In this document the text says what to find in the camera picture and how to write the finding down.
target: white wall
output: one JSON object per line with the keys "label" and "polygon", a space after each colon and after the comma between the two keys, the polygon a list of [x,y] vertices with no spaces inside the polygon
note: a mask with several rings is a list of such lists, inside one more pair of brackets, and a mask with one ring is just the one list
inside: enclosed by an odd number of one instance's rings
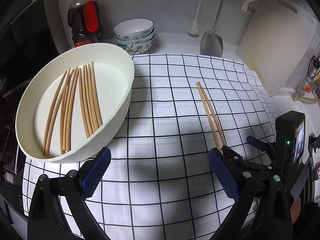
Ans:
{"label": "white wall", "polygon": [[[59,0],[62,23],[66,31],[69,45],[72,46],[71,29],[67,24],[68,7],[72,0]],[[305,0],[291,0],[314,15]],[[203,0],[200,13],[200,37],[212,28],[220,0]],[[113,37],[113,28],[125,20],[132,18],[147,18],[155,23],[156,33],[187,34],[188,24],[195,16],[198,0],[98,0],[100,20],[104,27],[106,38]],[[217,32],[224,43],[238,46],[252,17],[252,12],[241,10],[242,0],[225,0]],[[306,61],[310,55],[319,53],[315,48],[319,40],[320,26],[308,52],[297,66],[286,86],[296,88],[306,76]]]}

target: dark liquid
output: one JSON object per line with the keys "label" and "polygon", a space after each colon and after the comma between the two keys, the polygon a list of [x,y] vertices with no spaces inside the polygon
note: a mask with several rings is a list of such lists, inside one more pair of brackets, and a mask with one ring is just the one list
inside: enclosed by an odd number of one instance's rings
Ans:
{"label": "dark liquid", "polygon": [[102,26],[99,21],[99,7],[97,1],[94,1],[94,7],[96,9],[99,30],[94,33],[91,33],[87,30],[84,20],[83,8],[85,4],[80,5],[76,8],[72,8],[68,11],[68,25],[72,28],[72,40],[74,43],[77,42],[86,42],[86,43],[98,43],[104,42],[104,35]]}

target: black electric cable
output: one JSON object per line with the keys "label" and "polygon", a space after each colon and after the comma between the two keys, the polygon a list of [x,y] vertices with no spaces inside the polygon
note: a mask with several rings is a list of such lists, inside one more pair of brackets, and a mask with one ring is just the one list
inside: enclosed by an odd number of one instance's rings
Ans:
{"label": "black electric cable", "polygon": [[314,76],[310,76],[310,73],[309,73],[309,71],[310,71],[310,64],[311,64],[311,62],[312,62],[312,60],[315,58],[316,56],[312,56],[312,58],[311,58],[311,60],[310,60],[310,62],[309,62],[309,65],[308,65],[308,77],[309,78],[315,78],[319,73],[320,73],[320,69],[318,70],[318,72],[314,75]]}

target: cutting board handle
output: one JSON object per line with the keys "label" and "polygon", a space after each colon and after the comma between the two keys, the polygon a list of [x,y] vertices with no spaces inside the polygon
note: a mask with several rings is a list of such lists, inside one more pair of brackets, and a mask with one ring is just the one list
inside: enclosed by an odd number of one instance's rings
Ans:
{"label": "cutting board handle", "polygon": [[295,7],[293,7],[293,5],[291,5],[290,3],[286,2],[286,1],[279,0],[278,4],[281,4],[282,6],[287,7],[289,10],[293,11],[295,14],[298,13],[298,10]]}

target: blue floral bowl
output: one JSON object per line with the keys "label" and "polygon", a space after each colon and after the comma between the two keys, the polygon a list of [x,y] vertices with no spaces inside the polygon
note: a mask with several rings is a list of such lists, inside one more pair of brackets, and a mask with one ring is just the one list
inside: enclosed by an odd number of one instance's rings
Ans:
{"label": "blue floral bowl", "polygon": [[153,21],[132,19],[122,22],[114,28],[115,37],[119,41],[137,41],[150,35],[154,30]]}
{"label": "blue floral bowl", "polygon": [[117,45],[124,49],[126,52],[128,52],[130,55],[135,55],[135,54],[142,54],[146,52],[152,45],[154,37],[150,41],[146,41],[144,43],[137,43],[137,44],[130,44],[130,45],[125,45],[125,44],[120,44],[118,43],[117,39]]}
{"label": "blue floral bowl", "polygon": [[116,38],[116,42],[119,43],[119,44],[123,44],[123,45],[132,45],[132,44],[137,44],[137,43],[145,43],[147,41],[150,41],[153,38],[154,32],[155,32],[155,29],[153,28],[153,30],[150,33],[150,35],[148,35],[147,37],[142,38],[140,40],[136,40],[136,41],[121,41],[121,40],[118,40]]}

